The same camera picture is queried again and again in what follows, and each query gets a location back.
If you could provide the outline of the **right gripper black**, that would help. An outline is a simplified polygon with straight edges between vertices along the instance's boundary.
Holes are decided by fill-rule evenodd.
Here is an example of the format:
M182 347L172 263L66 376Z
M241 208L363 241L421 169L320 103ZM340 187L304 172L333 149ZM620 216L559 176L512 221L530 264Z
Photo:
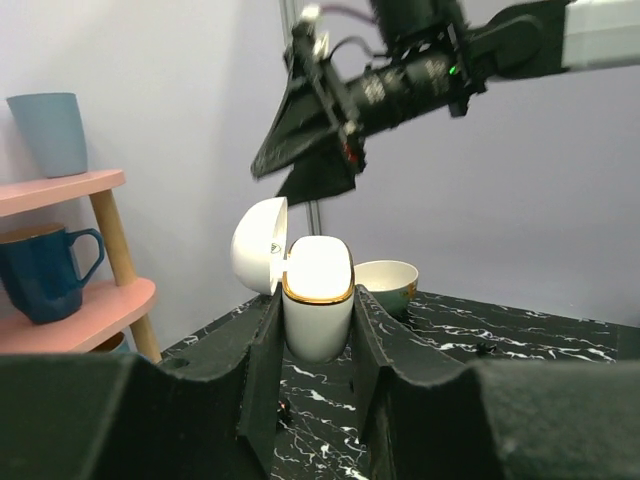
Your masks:
M283 98L250 171L261 179L293 166L275 197L306 203L356 188L366 167L360 112L310 29L293 29Z

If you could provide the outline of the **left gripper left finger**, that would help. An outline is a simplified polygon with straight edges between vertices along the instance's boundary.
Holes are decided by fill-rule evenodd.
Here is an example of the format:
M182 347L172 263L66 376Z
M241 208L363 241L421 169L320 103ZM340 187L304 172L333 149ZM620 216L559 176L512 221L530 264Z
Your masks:
M282 302L261 295L154 364L137 354L1 359L5 479L266 479Z

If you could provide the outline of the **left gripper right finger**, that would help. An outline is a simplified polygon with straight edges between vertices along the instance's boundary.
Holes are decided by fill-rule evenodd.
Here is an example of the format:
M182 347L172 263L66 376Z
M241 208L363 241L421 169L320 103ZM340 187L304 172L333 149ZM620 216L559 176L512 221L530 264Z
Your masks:
M375 479L635 479L639 364L459 362L354 293L357 429Z

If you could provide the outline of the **white earbud charging case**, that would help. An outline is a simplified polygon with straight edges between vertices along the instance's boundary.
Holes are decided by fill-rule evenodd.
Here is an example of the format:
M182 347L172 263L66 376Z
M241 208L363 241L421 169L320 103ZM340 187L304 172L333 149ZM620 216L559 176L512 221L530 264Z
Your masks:
M351 251L336 237L310 235L288 244L287 235L286 198L254 204L232 237L232 268L246 288L282 301L293 356L328 363L348 340L355 290Z

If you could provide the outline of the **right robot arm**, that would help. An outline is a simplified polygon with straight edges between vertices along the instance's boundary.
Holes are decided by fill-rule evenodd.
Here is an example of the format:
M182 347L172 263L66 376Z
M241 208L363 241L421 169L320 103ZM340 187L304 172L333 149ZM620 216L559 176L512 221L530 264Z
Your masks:
M317 31L326 8L306 6L284 53L287 84L251 165L255 178L288 175L292 205L339 196L365 169L367 138L432 111L459 118L490 80L518 81L632 66L639 61L635 1L529 1L482 26L457 1L375 1L380 66L343 80L336 46Z

